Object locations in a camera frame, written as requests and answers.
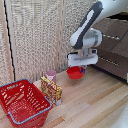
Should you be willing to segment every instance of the wooden floor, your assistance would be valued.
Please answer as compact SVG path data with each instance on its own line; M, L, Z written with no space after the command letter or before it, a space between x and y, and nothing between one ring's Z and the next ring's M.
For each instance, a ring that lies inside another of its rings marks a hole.
M40 88L40 81L34 83ZM94 67L80 80L57 74L62 104L54 107L42 128L110 128L128 101L128 86ZM0 108L0 128L13 128Z

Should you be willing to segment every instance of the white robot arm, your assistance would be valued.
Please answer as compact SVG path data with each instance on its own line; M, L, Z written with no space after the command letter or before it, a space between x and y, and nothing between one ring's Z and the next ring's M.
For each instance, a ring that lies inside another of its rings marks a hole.
M118 14L128 7L128 0L99 0L88 11L78 29L70 38L71 46L79 50L78 53L68 54L68 66L82 66L96 64L98 61L97 50L91 47L97 47L102 42L102 33L92 28L98 21Z

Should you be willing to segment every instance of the woven box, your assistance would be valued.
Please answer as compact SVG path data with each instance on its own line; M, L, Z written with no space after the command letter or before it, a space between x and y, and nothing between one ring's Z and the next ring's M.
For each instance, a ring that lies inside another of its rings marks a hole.
M41 77L41 88L47 98L55 105L61 104L62 88L46 77Z

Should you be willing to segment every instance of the red bowl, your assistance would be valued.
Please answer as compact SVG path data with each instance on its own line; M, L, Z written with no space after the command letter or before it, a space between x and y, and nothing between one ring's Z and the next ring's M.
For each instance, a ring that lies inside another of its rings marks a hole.
M67 70L67 74L69 76L70 79L80 79L83 77L84 74L84 68L82 67L71 67Z

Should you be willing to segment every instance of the red plastic basket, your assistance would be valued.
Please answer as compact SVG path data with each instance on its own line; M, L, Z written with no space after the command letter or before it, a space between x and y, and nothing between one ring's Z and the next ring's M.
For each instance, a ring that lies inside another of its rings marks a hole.
M78 66L71 67L67 70L67 74L70 79L80 79L83 77L84 68L78 67Z
M12 125L17 128L40 128L53 107L27 79L1 86L0 104Z

